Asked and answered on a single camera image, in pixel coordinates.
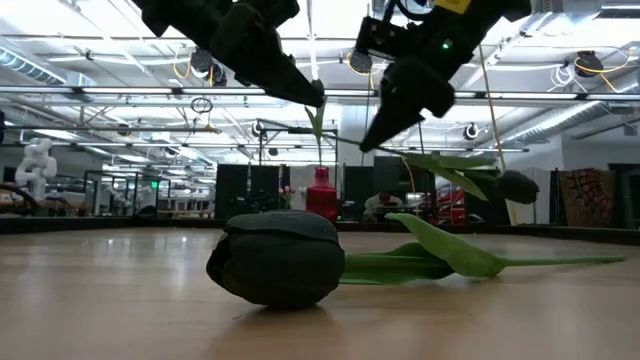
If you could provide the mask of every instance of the humanoid robot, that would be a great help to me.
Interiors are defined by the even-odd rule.
[[[49,156],[52,145],[50,139],[31,139],[16,170],[16,186],[26,188],[36,201],[45,199],[47,179],[58,173],[58,162]]]

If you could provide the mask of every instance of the wooden table surface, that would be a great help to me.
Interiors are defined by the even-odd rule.
[[[216,230],[0,236],[0,359],[638,359],[640,248],[470,237],[512,256],[624,263],[508,269],[409,286],[341,286],[318,308],[265,310],[204,271]],[[341,234],[348,251],[399,234]]]

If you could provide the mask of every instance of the red container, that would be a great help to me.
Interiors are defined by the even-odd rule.
[[[338,218],[336,188],[329,183],[329,169],[316,168],[313,186],[307,188],[307,211],[316,213],[335,224]]]

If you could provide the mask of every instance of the fluorescent light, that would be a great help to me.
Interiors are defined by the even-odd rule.
[[[575,94],[550,94],[550,93],[491,93],[492,98],[497,99],[551,99],[566,100],[575,99]]]
[[[78,138],[78,136],[70,132],[61,130],[34,130],[34,132],[63,140],[75,140]]]
[[[618,101],[637,101],[640,100],[640,94],[591,94],[587,96],[589,100],[618,100]]]
[[[131,146],[133,147],[167,147],[167,146],[171,146],[172,144],[150,144],[150,143],[133,143],[131,144]]]
[[[369,91],[369,90],[326,90],[324,94],[326,96],[367,97],[367,96],[374,96],[375,95],[375,91]]]
[[[171,94],[170,88],[108,88],[108,87],[86,87],[82,88],[87,94]]]
[[[476,93],[473,91],[456,91],[456,98],[474,98]]]
[[[73,90],[68,87],[56,86],[0,86],[0,93],[71,94]]]
[[[182,88],[183,94],[190,95],[264,95],[265,92],[258,88],[246,88],[246,89],[202,89],[202,88]]]
[[[640,5],[602,5],[602,10],[640,10]]]
[[[149,159],[145,157],[136,156],[136,155],[118,155],[118,156],[124,160],[131,161],[131,162],[148,162],[149,161]]]
[[[106,151],[104,151],[102,149],[95,148],[93,146],[87,146],[86,148],[87,148],[87,150],[93,151],[96,154],[105,155],[105,156],[111,156],[111,153],[106,152]]]
[[[109,147],[125,147],[123,143],[78,143],[79,146],[109,146]]]

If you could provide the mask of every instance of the ceiling light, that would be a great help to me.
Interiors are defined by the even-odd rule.
[[[79,146],[109,146],[109,147],[125,147],[123,143],[78,143]]]
[[[566,100],[575,99],[575,94],[549,94],[549,93],[491,93],[494,99],[550,99]]]
[[[167,170],[167,172],[174,175],[187,175],[187,172],[184,170]]]
[[[325,96],[354,96],[354,97],[367,97],[375,96],[375,91],[368,90],[326,90]]]
[[[34,132],[63,140],[75,140],[78,138],[78,136],[70,132],[61,130],[34,130]]]
[[[640,94],[591,94],[587,95],[589,100],[618,100],[618,101],[638,101]]]
[[[67,87],[57,86],[1,86],[0,92],[2,93],[33,93],[33,94],[71,94],[73,90]]]
[[[118,155],[120,158],[131,162],[148,162],[149,159],[136,155]]]
[[[215,89],[202,89],[202,88],[183,88],[183,94],[191,94],[191,95],[264,95],[264,90],[258,88],[247,88],[247,89],[224,89],[224,88],[215,88]]]
[[[92,151],[92,152],[94,152],[96,154],[105,155],[105,156],[111,156],[111,153],[109,153],[107,151],[104,151],[102,149],[95,148],[93,146],[87,146],[86,148],[87,148],[87,150],[90,150],[90,151]]]
[[[82,90],[87,94],[171,94],[170,88],[109,88],[109,87],[86,87]]]

